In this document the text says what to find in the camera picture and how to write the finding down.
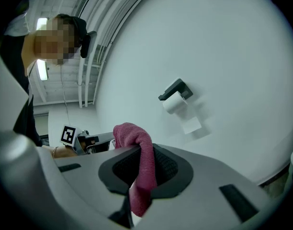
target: hand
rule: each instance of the hand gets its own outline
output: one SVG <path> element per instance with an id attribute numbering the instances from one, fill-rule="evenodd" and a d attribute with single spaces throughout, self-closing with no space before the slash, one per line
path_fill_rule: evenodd
<path id="1" fill-rule="evenodd" d="M 77 154 L 70 146 L 61 146 L 55 149 L 54 158 L 76 157 Z"/>

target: wire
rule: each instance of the wire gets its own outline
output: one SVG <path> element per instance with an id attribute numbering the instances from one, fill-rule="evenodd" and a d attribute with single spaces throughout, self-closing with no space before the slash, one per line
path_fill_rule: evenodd
<path id="1" fill-rule="evenodd" d="M 61 79 L 61 84 L 62 84 L 62 90 L 63 90 L 63 93 L 64 93 L 64 102 L 65 102 L 65 105 L 66 105 L 67 116 L 68 116 L 68 122 L 69 122 L 69 125 L 71 125 L 71 124 L 70 124 L 70 119 L 69 119 L 69 112 L 68 112 L 68 107 L 67 107 L 66 97 L 65 97 L 64 83 L 63 83 L 63 81 L 62 81 L 62 65 L 60 66 L 60 79 Z"/>
<path id="2" fill-rule="evenodd" d="M 36 64 L 36 62 L 37 62 L 37 61 L 35 61 L 35 62 L 33 63 L 33 66 L 32 66 L 32 68 L 31 68 L 31 70 L 30 70 L 30 73 L 28 74 L 28 77 L 31 76 L 32 70 L 33 70 L 33 68 L 34 68 L 34 66 L 35 66 L 35 64 Z"/>

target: ceiling light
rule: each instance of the ceiling light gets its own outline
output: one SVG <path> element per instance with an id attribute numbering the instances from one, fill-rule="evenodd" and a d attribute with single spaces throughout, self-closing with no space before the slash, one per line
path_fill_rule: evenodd
<path id="1" fill-rule="evenodd" d="M 48 76 L 47 76 L 46 62 L 44 60 L 38 59 L 37 60 L 37 67 L 38 67 L 40 79 L 42 81 L 47 80 Z"/>
<path id="2" fill-rule="evenodd" d="M 46 25 L 47 18 L 39 18 L 37 21 L 36 30 L 38 30 L 41 26 Z"/>

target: toilet paper roll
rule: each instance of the toilet paper roll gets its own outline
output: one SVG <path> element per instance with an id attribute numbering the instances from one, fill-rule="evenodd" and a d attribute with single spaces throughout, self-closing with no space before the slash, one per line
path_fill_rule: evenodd
<path id="1" fill-rule="evenodd" d="M 194 109 L 188 105 L 179 92 L 171 95 L 162 105 L 169 114 L 175 114 L 179 119 L 185 134 L 189 134 L 202 127 Z"/>

